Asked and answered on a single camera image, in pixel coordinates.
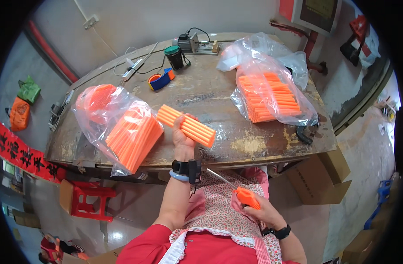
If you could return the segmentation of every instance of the clear plastic bag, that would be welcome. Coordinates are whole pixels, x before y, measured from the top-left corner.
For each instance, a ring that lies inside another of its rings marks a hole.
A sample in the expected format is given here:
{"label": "clear plastic bag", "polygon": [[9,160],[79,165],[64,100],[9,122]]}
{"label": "clear plastic bag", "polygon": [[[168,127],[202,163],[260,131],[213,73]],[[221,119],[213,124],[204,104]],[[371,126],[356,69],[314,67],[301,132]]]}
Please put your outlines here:
{"label": "clear plastic bag", "polygon": [[135,174],[163,133],[156,112],[123,87],[88,87],[72,107],[89,142],[113,163],[111,176]]}
{"label": "clear plastic bag", "polygon": [[301,90],[305,90],[308,82],[307,60],[303,51],[292,53],[285,45],[274,41],[263,32],[246,36],[222,49],[221,58],[216,69],[231,71],[244,62],[251,50],[277,58],[284,66],[293,71],[293,80]]}
{"label": "clear plastic bag", "polygon": [[277,119],[290,125],[316,124],[317,112],[295,86],[290,71],[271,56],[256,50],[250,53],[236,72],[238,92],[232,101],[240,113],[244,110],[244,117],[253,123]]}

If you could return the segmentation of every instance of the green lid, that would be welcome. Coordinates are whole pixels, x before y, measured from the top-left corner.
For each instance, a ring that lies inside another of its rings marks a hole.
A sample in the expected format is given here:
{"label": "green lid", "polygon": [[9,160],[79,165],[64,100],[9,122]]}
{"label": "green lid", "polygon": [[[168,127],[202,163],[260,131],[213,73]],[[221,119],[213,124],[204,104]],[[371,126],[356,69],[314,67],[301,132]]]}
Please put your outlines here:
{"label": "green lid", "polygon": [[166,55],[170,55],[170,54],[177,53],[179,51],[179,49],[180,49],[180,47],[178,47],[178,46],[169,46],[163,52]]}

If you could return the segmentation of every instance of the red pipe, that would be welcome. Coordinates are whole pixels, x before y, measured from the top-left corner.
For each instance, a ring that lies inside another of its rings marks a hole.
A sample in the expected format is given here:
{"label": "red pipe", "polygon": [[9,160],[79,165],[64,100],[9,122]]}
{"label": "red pipe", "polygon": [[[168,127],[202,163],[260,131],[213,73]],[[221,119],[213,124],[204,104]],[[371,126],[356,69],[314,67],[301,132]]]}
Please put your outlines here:
{"label": "red pipe", "polygon": [[314,43],[316,42],[318,35],[319,33],[317,33],[316,31],[310,31],[310,37],[308,38],[306,47],[304,48],[307,60],[310,57],[311,51],[313,50]]}
{"label": "red pipe", "polygon": [[46,40],[43,38],[43,36],[40,34],[39,30],[36,28],[36,25],[33,23],[33,21],[29,20],[29,27],[35,38],[37,39],[37,42],[42,46],[43,50],[46,52],[46,54],[52,59],[52,61],[58,66],[58,68],[67,76],[68,79],[70,79],[71,82],[76,82],[78,81],[77,77],[65,66],[62,61],[58,58],[58,56],[53,52],[51,47],[47,44]]}

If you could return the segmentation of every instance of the pink patterned apron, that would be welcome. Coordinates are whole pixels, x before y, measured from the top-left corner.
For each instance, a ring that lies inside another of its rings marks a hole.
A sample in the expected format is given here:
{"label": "pink patterned apron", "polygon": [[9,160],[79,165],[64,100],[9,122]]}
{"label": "pink patterned apron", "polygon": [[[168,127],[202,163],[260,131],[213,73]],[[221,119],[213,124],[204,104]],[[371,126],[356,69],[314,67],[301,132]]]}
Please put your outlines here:
{"label": "pink patterned apron", "polygon": [[[257,167],[244,172],[246,177],[233,171],[219,173],[235,186],[269,198],[267,175]],[[183,229],[176,229],[169,236],[171,247],[159,263],[175,264],[184,258],[184,239],[188,231],[209,231],[213,235],[230,236],[235,243],[254,248],[258,263],[282,263],[278,239],[272,234],[262,236],[261,230],[266,228],[266,224],[242,211],[241,203],[227,183],[208,172],[202,172],[197,188],[190,198]]]}

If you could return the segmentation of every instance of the light blue bangle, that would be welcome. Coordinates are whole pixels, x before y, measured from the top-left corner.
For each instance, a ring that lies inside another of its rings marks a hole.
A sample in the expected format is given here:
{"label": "light blue bangle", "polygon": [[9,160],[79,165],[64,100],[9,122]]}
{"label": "light blue bangle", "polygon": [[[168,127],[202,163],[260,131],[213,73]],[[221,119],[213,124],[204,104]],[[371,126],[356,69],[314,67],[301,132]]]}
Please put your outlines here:
{"label": "light blue bangle", "polygon": [[170,175],[172,178],[175,178],[175,179],[177,179],[177,180],[179,180],[179,181],[182,181],[182,182],[188,182],[188,181],[190,180],[190,179],[188,179],[187,176],[178,174],[178,173],[174,172],[173,170],[170,170],[170,171],[169,171],[169,175]]}

